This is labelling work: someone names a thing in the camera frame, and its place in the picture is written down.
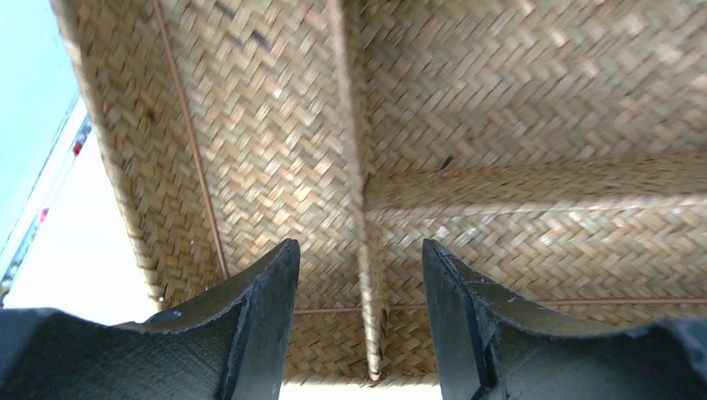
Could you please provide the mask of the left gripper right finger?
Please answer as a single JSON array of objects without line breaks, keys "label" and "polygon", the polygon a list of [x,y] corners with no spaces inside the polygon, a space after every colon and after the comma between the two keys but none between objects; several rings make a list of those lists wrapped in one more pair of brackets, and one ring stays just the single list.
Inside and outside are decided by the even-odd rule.
[{"label": "left gripper right finger", "polygon": [[706,321],[612,327],[545,307],[422,246],[445,399],[703,399]]}]

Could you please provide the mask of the woven bamboo divided tray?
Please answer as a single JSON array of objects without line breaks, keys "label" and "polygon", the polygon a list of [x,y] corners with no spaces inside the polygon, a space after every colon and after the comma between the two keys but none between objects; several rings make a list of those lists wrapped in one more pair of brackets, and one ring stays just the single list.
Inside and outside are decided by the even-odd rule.
[{"label": "woven bamboo divided tray", "polygon": [[706,314],[703,1],[54,1],[144,295],[285,238],[285,377],[421,383],[434,239],[627,328]]}]

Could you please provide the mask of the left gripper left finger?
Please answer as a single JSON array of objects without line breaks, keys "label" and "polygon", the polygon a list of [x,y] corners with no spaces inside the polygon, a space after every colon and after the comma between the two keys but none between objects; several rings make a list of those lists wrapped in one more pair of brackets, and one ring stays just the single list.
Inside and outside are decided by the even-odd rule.
[{"label": "left gripper left finger", "polygon": [[283,240],[237,275],[141,323],[54,308],[1,312],[4,399],[276,399],[300,249]]}]

